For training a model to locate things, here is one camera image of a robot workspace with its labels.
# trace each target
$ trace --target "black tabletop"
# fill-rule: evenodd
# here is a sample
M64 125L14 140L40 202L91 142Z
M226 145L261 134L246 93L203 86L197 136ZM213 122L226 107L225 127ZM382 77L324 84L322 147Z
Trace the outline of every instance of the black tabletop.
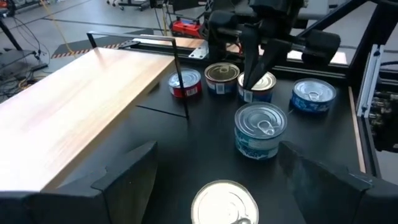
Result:
M195 69L203 74L204 68ZM293 84L278 80L272 98L287 114L284 140L320 159L358 169L348 88L336 87L331 110L317 116L289 105ZM250 191L259 207L259 223L304 223L277 161L247 159L234 148L234 114L242 103L236 96L209 93L204 76L202 87L201 96L189 100L189 121L144 109L134 112L134 138L159 143L159 167L143 223L190 223L195 194L219 179L237 181ZM183 114L166 78L143 105Z

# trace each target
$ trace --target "wooden board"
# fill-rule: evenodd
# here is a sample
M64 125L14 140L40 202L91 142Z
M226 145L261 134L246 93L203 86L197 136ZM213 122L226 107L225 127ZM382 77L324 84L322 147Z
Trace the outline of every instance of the wooden board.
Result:
M0 105L0 191L54 189L175 69L174 58L94 49Z
M175 41L177 43L177 46L179 47L189 47L189 48L197 48L199 47L204 40L200 39L191 39L191 38L184 38L184 37L174 37ZM147 40L147 39L135 39L144 43L148 44L159 44L159 45L171 45L170 42L167 41L158 41L158 40ZM237 46L232 45L227 48L231 52L239 52L239 49ZM262 49L259 49L260 54L262 54L264 51ZM288 55L287 58L289 59L296 59L296 60L301 60L301 52L292 50ZM346 65L347 64L347 58L346 54L344 52L337 52L335 56L332 58L331 63L338 64L338 65Z

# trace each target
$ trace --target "can lid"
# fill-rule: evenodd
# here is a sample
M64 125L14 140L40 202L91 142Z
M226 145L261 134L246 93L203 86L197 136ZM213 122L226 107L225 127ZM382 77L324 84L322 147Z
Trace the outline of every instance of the can lid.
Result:
M243 78L244 78L244 72L240 74L238 77L238 83L240 86L243 86ZM271 73L267 72L254 86L251 88L251 90L254 91L264 91L264 90L269 90L272 87L274 87L276 84L276 77Z
M227 82L234 80L239 75L239 68L231 63L214 63L205 70L205 76L207 79L216 82Z
M336 97L336 90L331 84L316 78L298 80L293 91L297 96L312 102L327 102Z
M199 190L192 202L193 224L258 224L259 209L249 191L230 180L216 180Z
M235 125L244 134L256 139L271 139L282 134L287 125L285 113L277 106L255 102L240 107Z
M181 77L184 83L184 88L189 88L200 82L200 73L194 69L184 68L181 69ZM169 78L169 86L173 88L180 88L180 82L178 80L178 73L173 72Z

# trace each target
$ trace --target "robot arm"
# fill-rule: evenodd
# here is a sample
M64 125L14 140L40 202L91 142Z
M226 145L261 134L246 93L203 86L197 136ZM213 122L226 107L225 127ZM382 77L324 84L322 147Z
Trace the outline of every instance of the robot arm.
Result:
M244 54L245 79L243 88L250 90L261 77L279 62L286 60L291 50L303 52L305 63L324 64L336 54L340 37L319 30L295 37L290 31L306 0L249 0L252 14L213 11L208 18L209 48L225 47L239 42ZM266 54L259 57L258 46Z

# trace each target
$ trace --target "black and yellow tape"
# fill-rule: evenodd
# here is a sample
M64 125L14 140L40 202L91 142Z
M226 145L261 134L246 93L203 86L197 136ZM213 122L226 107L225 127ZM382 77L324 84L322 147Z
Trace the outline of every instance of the black and yellow tape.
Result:
M111 45L107 45L107 46L102 46L103 48L108 48L108 49L115 49L118 48L120 46L120 44L111 44ZM80 54L85 54L89 51L91 51L92 49L85 49L85 50L77 50L73 53L68 52L68 53L63 53L63 54L54 54L52 55L51 58L62 58L62 57L67 57L67 56L72 56L72 55L80 55Z

